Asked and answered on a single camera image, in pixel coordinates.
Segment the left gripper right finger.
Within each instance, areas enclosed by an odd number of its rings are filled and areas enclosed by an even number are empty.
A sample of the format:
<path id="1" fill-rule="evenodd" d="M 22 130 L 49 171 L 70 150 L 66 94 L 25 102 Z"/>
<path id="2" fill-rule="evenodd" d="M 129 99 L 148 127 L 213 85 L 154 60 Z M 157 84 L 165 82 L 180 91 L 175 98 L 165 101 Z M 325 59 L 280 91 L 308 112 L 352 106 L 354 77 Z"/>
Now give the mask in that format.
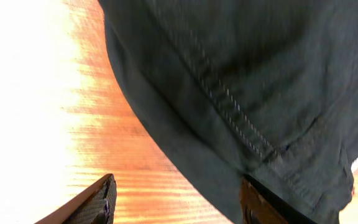
<path id="1" fill-rule="evenodd" d="M 244 176 L 239 196 L 245 224 L 316 224 L 250 175 Z"/>

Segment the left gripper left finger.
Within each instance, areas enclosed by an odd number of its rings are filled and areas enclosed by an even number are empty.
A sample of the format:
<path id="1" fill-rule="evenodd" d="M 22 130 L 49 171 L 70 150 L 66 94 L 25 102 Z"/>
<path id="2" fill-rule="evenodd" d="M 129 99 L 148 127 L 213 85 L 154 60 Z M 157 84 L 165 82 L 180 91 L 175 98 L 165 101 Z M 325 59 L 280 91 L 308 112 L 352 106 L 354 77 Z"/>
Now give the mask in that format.
<path id="1" fill-rule="evenodd" d="M 117 185 L 106 174 L 36 224 L 113 224 Z"/>

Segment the black shorts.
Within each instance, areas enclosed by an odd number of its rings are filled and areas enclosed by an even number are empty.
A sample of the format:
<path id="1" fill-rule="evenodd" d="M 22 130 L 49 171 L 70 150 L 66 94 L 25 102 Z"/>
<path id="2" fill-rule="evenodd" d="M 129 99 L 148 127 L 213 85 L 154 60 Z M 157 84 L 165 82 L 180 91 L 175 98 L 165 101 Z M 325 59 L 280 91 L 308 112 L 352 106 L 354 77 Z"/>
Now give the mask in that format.
<path id="1" fill-rule="evenodd" d="M 101 1 L 116 80 L 234 223 L 245 175 L 337 223 L 358 160 L 358 0 Z"/>

